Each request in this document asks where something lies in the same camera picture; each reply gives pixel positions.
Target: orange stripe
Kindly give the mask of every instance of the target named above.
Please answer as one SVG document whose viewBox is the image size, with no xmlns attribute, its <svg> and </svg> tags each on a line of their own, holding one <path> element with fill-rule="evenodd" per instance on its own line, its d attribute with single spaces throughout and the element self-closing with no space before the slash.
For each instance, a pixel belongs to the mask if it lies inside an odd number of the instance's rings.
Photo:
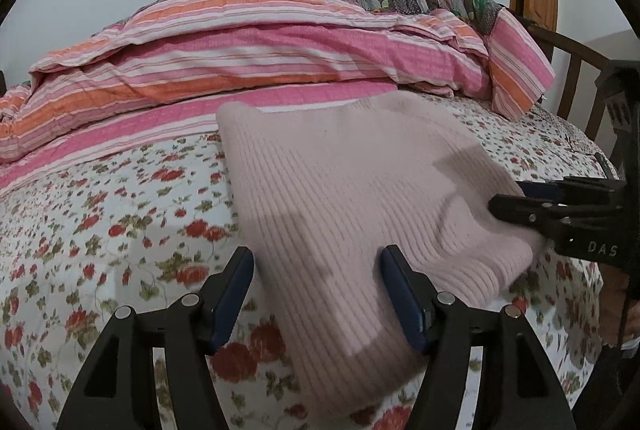
<svg viewBox="0 0 640 430">
<path fill-rule="evenodd" d="M 116 87 L 110 88 L 94 88 L 80 93 L 62 96 L 53 101 L 48 101 L 44 103 L 42 107 L 31 111 L 29 114 L 19 118 L 14 123 L 0 124 L 0 137 L 22 136 L 25 133 L 33 131 L 46 121 L 64 117 L 70 113 L 78 112 L 80 109 L 95 109 L 94 118 L 92 120 L 85 120 L 82 124 L 89 123 L 90 121 L 101 120 L 105 117 L 110 117 L 112 113 L 101 112 L 100 108 L 108 106 L 116 101 L 129 101 L 146 98 L 150 101 L 149 105 L 168 104 L 187 98 L 249 87 L 277 84 L 333 82 L 338 79 L 339 75 L 336 72 L 316 73 L 313 76 L 309 76 L 308 74 L 287 74 L 280 76 L 244 78 L 213 76 L 183 82 L 166 82 L 142 88 L 132 88 L 126 84 L 120 84 Z M 76 127 L 79 127 L 79 124 L 69 128 L 69 130 Z M 46 128 L 52 129 L 51 125 L 47 125 Z"/>
<path fill-rule="evenodd" d="M 317 1 L 314 1 L 314 0 L 199 0 L 194 3 L 185 3 L 185 4 L 176 3 L 173 6 L 169 6 L 168 8 L 164 8 L 156 12 L 149 12 L 149 13 L 140 12 L 139 15 L 132 18 L 127 24 L 139 24 L 141 22 L 147 22 L 149 20 L 168 19 L 171 16 L 176 16 L 176 15 L 184 14 L 187 12 L 204 10 L 206 8 L 222 7 L 230 4 L 262 4 L 262 3 L 270 3 L 270 2 L 275 2 L 275 3 L 294 2 L 294 3 L 303 3 L 303 4 L 318 4 Z M 334 12 L 357 11 L 354 8 L 350 8 L 348 6 L 340 6 L 338 3 L 334 3 L 334 2 L 332 2 L 331 4 L 323 3 L 322 6 Z M 88 48 L 97 48 L 99 46 L 108 44 L 110 41 L 111 41 L 110 38 L 108 39 L 90 38 L 85 40 L 84 42 L 75 44 L 74 46 L 70 46 L 69 48 L 58 49 L 56 51 L 49 51 L 46 54 L 46 56 L 53 58 L 53 57 L 68 55 L 74 52 L 81 54 L 81 52 L 87 51 Z"/>
<path fill-rule="evenodd" d="M 11 106 L 19 106 L 24 103 L 27 96 L 11 96 L 0 99 L 0 109 Z"/>
<path fill-rule="evenodd" d="M 142 12 L 139 16 L 132 19 L 129 24 L 137 24 L 139 22 L 146 22 L 148 20 L 158 20 L 165 17 L 171 17 L 178 14 L 184 14 L 187 12 L 194 12 L 197 10 L 203 10 L 205 8 L 223 8 L 230 4 L 263 4 L 263 3 L 302 3 L 302 4 L 314 4 L 317 5 L 317 0 L 201 0 L 195 3 L 179 4 L 176 2 L 173 6 L 158 10 L 156 12 L 149 12 L 146 14 Z M 323 3 L 323 8 L 327 8 L 332 11 L 345 11 L 354 12 L 354 8 L 348 6 L 340 6 L 338 3 L 329 4 Z"/>
<path fill-rule="evenodd" d="M 490 61 L 489 67 L 491 70 L 491 77 L 494 81 L 494 85 L 498 84 L 505 92 L 517 103 L 518 107 L 522 111 L 528 111 L 533 102 L 531 98 L 518 86 L 515 80 L 513 80 L 499 65 Z"/>
</svg>

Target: pink sweater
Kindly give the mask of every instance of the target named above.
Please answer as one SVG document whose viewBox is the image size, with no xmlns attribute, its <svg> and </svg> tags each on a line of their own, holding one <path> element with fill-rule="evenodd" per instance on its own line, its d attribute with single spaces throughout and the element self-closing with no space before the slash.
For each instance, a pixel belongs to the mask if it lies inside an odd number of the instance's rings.
<svg viewBox="0 0 640 430">
<path fill-rule="evenodd" d="M 381 248 L 399 245 L 436 288 L 476 307 L 542 248 L 487 210 L 494 194 L 521 193 L 507 171 L 409 92 L 285 113 L 231 102 L 218 123 L 242 233 L 317 416 L 375 402 L 424 365 L 380 279 Z"/>
</svg>

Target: ribbed knit fabric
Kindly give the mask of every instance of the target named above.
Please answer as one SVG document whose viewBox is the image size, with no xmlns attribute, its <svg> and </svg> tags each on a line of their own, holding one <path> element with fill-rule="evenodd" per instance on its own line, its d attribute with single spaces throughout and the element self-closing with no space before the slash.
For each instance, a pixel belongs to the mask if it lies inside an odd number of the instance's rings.
<svg viewBox="0 0 640 430">
<path fill-rule="evenodd" d="M 376 266 L 384 246 L 476 307 L 542 249 L 487 209 L 521 194 L 507 171 L 419 96 L 285 113 L 232 102 L 217 117 L 241 230 L 316 416 L 358 410 L 420 369 Z"/>
</svg>

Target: bed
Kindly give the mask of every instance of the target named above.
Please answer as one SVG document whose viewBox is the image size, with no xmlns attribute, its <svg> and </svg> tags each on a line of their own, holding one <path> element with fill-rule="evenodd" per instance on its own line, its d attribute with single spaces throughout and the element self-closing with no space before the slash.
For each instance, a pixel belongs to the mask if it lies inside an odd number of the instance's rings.
<svg viewBox="0 0 640 430">
<path fill-rule="evenodd" d="M 382 6 L 397 10 L 406 3 L 389 1 Z M 167 2 L 159 1 L 162 6 Z M 482 6 L 492 8 L 486 2 Z M 479 16 L 469 20 L 474 19 L 482 21 Z M 127 21 L 107 28 L 106 35 Z M 606 59 L 535 25 L 529 32 L 539 42 L 572 53 L 559 112 L 566 118 L 579 62 L 602 68 Z M 38 84 L 55 64 L 55 56 L 42 62 Z M 167 307 L 185 292 L 197 291 L 243 245 L 216 124 L 220 104 L 240 100 L 268 111 L 331 107 L 398 88 L 397 82 L 374 77 L 180 97 L 173 104 L 110 114 L 55 134 L 2 165 L 0 251 L 13 258 L 0 261 L 0 380 L 34 428 L 55 425 L 83 360 L 118 306 L 131 305 L 139 312 Z M 492 112 L 486 100 L 399 87 L 450 111 L 516 180 L 605 177 L 616 171 L 592 141 L 604 112 L 599 103 L 585 135 L 538 104 L 518 120 L 507 120 Z M 490 305 L 497 311 L 513 303 L 526 313 L 572 404 L 600 352 L 601 282 L 595 264 L 549 250 Z M 304 405 L 259 275 L 231 340 L 209 364 L 231 427 L 325 428 Z M 475 352 L 460 429 L 471 425 L 480 370 L 481 354 Z M 159 351 L 155 373 L 163 427 L 175 428 Z M 401 429 L 422 375 L 381 402 L 332 421 L 332 428 Z"/>
</svg>

